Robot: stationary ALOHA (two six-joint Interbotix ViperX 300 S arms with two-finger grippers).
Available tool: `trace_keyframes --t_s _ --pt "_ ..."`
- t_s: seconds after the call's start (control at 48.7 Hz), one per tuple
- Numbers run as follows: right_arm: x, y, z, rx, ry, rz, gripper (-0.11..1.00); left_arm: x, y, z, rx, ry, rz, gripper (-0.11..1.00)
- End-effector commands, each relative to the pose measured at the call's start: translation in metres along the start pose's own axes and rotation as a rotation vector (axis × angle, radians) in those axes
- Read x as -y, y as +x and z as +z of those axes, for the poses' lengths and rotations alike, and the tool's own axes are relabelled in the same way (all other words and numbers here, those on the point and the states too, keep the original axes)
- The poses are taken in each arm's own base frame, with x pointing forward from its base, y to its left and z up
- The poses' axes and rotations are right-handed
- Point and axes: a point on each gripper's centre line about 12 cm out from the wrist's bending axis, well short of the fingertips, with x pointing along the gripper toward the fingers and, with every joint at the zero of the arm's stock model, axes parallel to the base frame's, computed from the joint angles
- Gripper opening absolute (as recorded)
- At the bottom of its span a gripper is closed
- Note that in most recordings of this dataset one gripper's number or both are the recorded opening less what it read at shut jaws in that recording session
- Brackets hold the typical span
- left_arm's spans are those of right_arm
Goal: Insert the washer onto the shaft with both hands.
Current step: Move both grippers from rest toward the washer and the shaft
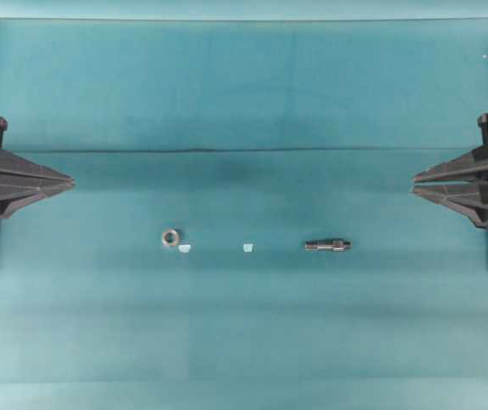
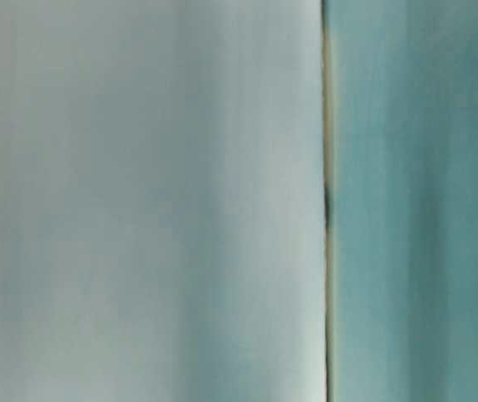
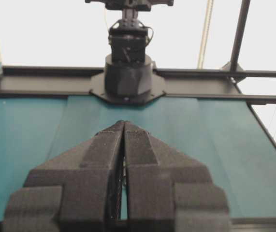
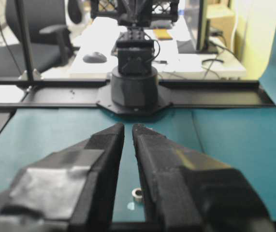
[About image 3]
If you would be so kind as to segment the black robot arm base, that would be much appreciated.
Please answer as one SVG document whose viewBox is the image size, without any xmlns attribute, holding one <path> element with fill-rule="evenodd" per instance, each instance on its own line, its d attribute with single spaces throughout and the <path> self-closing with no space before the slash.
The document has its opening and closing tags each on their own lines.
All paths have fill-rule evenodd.
<svg viewBox="0 0 276 232">
<path fill-rule="evenodd" d="M 173 6 L 172 0 L 104 0 L 107 10 L 121 11 L 122 18 L 109 28 L 111 54 L 103 73 L 91 78 L 90 93 L 113 104 L 142 105 L 165 94 L 165 81 L 154 73 L 145 53 L 152 40 L 150 27 L 138 20 L 139 12 L 153 5 Z"/>
</svg>

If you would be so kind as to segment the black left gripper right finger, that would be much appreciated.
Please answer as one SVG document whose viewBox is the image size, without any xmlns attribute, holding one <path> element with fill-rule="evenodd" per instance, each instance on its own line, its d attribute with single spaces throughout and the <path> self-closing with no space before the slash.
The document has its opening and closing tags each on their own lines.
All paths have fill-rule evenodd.
<svg viewBox="0 0 276 232">
<path fill-rule="evenodd" d="M 205 164 L 130 122 L 123 135 L 132 232 L 231 230 L 226 194 Z"/>
</svg>

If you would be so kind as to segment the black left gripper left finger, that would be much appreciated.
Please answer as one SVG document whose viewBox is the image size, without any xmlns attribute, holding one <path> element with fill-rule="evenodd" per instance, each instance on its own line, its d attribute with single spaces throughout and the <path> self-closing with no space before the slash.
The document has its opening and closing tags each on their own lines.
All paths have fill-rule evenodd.
<svg viewBox="0 0 276 232">
<path fill-rule="evenodd" d="M 7 203 L 5 232 L 103 232 L 120 215 L 124 122 L 29 171 Z"/>
</svg>

